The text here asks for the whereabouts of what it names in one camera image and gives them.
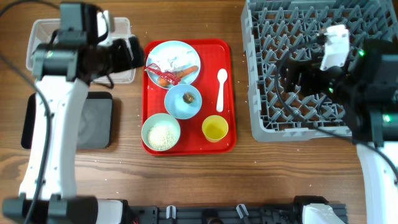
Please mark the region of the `light green bowl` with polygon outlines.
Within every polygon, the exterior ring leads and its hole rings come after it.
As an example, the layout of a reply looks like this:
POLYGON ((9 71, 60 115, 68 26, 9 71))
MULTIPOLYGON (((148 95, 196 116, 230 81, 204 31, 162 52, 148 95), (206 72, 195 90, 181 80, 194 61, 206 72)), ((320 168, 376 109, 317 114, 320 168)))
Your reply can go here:
POLYGON ((169 114, 157 113, 157 114, 154 114, 151 117, 149 117, 142 125, 141 137, 144 142, 144 145, 147 146, 149 149, 153 150, 152 148, 150 148, 149 143, 147 141, 147 132, 155 124, 168 124, 169 126, 173 127, 178 132, 178 140, 180 139, 181 128, 180 128, 179 122, 173 116, 171 116, 169 114))

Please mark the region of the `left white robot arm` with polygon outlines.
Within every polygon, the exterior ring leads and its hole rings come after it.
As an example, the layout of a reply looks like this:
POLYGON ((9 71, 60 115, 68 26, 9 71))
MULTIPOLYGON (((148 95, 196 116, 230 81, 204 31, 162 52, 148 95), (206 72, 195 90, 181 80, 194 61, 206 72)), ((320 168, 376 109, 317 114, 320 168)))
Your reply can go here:
POLYGON ((28 168, 2 214, 16 223, 137 223, 126 200, 77 195, 75 154, 91 82, 142 67, 144 51, 136 37, 106 45, 98 19, 110 20, 94 4, 62 2, 58 10, 60 28, 37 46, 27 79, 36 98, 28 168))

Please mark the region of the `brown food lump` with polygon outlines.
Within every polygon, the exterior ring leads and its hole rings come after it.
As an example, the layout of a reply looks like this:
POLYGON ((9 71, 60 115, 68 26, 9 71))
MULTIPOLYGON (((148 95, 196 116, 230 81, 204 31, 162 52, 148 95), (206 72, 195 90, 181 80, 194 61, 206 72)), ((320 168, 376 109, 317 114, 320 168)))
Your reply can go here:
POLYGON ((195 97, 194 97, 194 95, 192 93, 186 92, 186 93, 183 94, 183 101, 186 104, 190 104, 190 103, 193 103, 195 101, 195 97))

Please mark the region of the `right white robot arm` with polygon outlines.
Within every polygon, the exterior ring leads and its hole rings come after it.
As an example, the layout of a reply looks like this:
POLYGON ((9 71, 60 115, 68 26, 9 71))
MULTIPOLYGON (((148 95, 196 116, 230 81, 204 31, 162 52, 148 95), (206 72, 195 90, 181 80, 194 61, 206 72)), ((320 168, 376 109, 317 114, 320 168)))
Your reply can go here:
POLYGON ((284 91, 301 87, 303 95, 323 93, 344 108, 343 122, 363 171, 368 223, 397 223, 397 46, 366 39, 352 68, 325 71, 320 59, 292 60, 296 45, 277 61, 275 80, 284 91))

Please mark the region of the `white tissue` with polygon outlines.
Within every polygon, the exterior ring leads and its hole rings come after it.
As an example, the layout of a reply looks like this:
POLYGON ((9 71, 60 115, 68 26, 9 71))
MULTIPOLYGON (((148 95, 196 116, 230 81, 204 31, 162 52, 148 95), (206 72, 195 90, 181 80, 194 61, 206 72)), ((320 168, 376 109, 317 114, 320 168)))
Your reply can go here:
POLYGON ((162 49, 157 53, 150 53, 149 58, 163 72, 176 72, 196 64, 193 52, 183 48, 162 49))

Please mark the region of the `red snack wrapper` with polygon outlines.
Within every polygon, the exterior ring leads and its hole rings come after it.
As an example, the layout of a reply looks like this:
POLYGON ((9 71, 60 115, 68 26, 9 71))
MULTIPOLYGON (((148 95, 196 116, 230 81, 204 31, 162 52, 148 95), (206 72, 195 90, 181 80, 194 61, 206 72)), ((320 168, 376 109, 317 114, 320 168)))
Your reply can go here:
POLYGON ((177 85, 181 82, 181 78, 172 72, 163 72, 160 67, 155 64, 151 63, 144 69, 146 72, 151 72, 158 76, 158 84, 162 87, 166 87, 170 84, 177 85))

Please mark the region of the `orange carrot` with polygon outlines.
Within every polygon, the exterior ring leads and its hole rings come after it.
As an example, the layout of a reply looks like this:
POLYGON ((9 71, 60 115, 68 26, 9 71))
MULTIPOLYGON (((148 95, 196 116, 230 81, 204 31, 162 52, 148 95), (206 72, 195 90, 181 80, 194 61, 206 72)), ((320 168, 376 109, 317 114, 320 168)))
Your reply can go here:
POLYGON ((172 72, 172 73, 175 73, 182 79, 183 77, 186 77, 187 75, 197 71, 198 69, 199 69, 199 67, 197 65, 194 65, 194 66, 188 67, 184 70, 179 70, 179 71, 172 72))

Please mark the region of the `yellow plastic cup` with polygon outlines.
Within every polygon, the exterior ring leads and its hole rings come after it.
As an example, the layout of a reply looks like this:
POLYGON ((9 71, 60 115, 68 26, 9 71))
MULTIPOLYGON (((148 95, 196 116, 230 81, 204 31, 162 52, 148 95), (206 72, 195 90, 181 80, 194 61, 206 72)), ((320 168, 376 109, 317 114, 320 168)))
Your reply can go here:
POLYGON ((228 122, 218 115, 211 115, 207 117, 202 123, 202 132, 209 142, 218 142, 223 139, 228 131, 228 122))

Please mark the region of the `light blue bowl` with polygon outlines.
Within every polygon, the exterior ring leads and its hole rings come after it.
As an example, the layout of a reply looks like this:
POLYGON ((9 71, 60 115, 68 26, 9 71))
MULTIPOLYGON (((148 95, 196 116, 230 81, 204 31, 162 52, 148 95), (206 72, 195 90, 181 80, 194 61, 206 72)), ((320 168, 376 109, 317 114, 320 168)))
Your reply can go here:
POLYGON ((173 86, 167 93, 164 99, 166 111, 177 119, 190 119, 194 117, 202 106, 201 93, 194 87, 188 84, 179 84, 173 86), (195 101, 186 104, 183 101, 183 94, 190 92, 194 95, 195 101))

